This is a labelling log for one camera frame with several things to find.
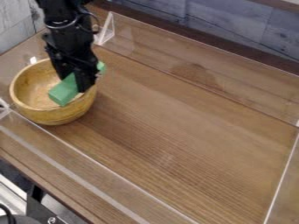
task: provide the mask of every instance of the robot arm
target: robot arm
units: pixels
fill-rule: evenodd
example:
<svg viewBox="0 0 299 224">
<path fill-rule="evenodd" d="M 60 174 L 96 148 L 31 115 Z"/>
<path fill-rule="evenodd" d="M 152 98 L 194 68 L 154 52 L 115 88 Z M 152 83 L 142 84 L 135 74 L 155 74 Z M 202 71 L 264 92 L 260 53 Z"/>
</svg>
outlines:
<svg viewBox="0 0 299 224">
<path fill-rule="evenodd" d="M 84 4 L 91 0 L 36 0 L 44 11 L 49 33 L 43 35 L 52 66 L 63 80 L 75 73 L 79 92 L 96 82 L 99 59 L 91 50 L 93 34 L 91 17 Z"/>
</svg>

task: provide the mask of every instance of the wooden bowl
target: wooden bowl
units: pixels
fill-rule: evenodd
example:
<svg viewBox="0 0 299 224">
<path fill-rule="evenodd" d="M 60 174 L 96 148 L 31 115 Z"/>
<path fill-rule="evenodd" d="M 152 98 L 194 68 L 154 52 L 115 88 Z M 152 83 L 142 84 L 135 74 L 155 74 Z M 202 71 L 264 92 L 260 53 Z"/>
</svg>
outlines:
<svg viewBox="0 0 299 224">
<path fill-rule="evenodd" d="M 9 94 L 23 116 L 35 123 L 60 125 L 80 118 L 95 101 L 96 85 L 85 94 L 79 94 L 72 102 L 60 107 L 48 97 L 49 89 L 60 82 L 49 59 L 28 66 L 13 78 Z"/>
</svg>

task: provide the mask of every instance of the black cable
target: black cable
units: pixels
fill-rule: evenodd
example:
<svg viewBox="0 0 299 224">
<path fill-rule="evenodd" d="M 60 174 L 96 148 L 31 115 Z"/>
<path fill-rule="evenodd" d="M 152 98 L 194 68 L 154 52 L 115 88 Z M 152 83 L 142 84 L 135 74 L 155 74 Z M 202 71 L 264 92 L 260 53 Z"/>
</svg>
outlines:
<svg viewBox="0 0 299 224">
<path fill-rule="evenodd" d="M 7 221 L 8 221 L 7 224 L 16 224 L 15 223 L 15 217 L 13 217 L 13 215 L 12 215 L 11 210 L 8 209 L 8 207 L 5 205 L 0 204 L 0 208 L 4 210 L 5 215 L 7 215 Z"/>
</svg>

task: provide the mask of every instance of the gray wall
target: gray wall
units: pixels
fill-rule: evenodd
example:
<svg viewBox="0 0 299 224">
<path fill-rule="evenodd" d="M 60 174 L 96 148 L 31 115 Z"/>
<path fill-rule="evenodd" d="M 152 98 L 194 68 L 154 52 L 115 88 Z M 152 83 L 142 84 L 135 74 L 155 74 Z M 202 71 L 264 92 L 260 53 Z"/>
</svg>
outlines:
<svg viewBox="0 0 299 224">
<path fill-rule="evenodd" d="M 43 14 L 33 0 L 0 0 L 0 54 L 43 28 Z"/>
<path fill-rule="evenodd" d="M 247 0 L 116 0 L 175 23 L 299 60 L 299 14 Z"/>
</svg>

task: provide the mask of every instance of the bowl rim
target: bowl rim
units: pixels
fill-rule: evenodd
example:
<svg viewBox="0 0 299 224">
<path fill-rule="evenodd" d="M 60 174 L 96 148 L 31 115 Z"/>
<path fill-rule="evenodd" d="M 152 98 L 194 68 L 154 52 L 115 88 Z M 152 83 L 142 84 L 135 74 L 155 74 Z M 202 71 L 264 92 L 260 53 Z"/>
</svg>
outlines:
<svg viewBox="0 0 299 224">
<path fill-rule="evenodd" d="M 35 64 L 28 65 L 28 66 L 27 66 L 27 67 L 25 67 L 25 68 L 16 74 L 16 76 L 13 77 L 13 80 L 12 80 L 12 82 L 11 82 L 11 85 L 9 85 L 9 95 L 11 95 L 11 97 L 12 97 L 13 103 L 15 103 L 17 106 L 23 107 L 24 109 L 29 109 L 29 110 L 33 110 L 33 111 L 41 111 L 41 112 L 43 112 L 43 111 L 53 111 L 53 110 L 57 110 L 57 109 L 63 109 L 64 107 L 60 107 L 60 106 L 57 105 L 56 107 L 51 107 L 51 108 L 33 108 L 32 106 L 29 106 L 28 104 L 25 104 L 24 102 L 21 102 L 21 101 L 19 100 L 19 98 L 17 98 L 17 96 L 16 96 L 16 94 L 15 94 L 15 83 L 16 83 L 19 77 L 23 75 L 24 71 L 28 70 L 29 67 L 32 67 L 32 66 L 35 66 L 35 65 L 37 65 L 37 64 L 41 64 L 43 62 L 47 62 L 47 61 L 51 61 L 51 59 L 49 59 L 49 58 L 48 58 L 48 59 L 41 59 L 41 60 L 39 60 Z M 72 101 L 68 105 L 80 102 L 80 101 L 83 100 L 83 96 L 84 96 L 84 95 L 85 95 L 85 94 L 83 94 L 83 95 L 76 99 L 76 101 Z"/>
</svg>

